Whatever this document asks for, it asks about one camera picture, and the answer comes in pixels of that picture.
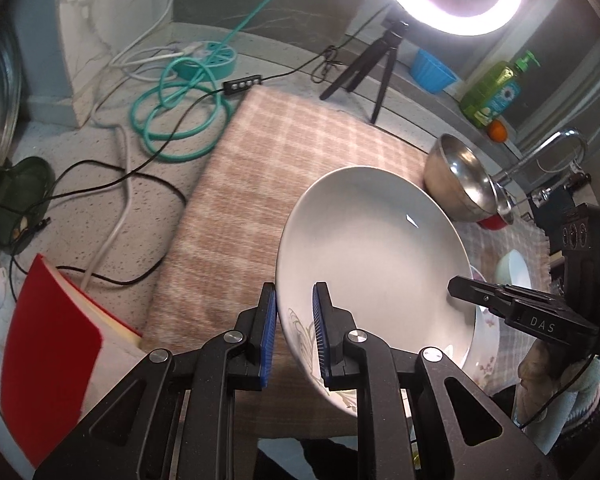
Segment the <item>white knit gloved hand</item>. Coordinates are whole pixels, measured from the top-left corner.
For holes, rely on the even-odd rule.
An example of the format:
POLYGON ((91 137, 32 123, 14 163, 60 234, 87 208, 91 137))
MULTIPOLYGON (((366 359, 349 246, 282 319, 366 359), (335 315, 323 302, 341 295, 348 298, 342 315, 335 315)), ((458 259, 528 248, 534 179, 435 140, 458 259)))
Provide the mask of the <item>white knit gloved hand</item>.
POLYGON ((560 362, 559 348, 536 340, 518 366, 513 421, 542 451, 581 428, 600 404, 600 358, 560 362))

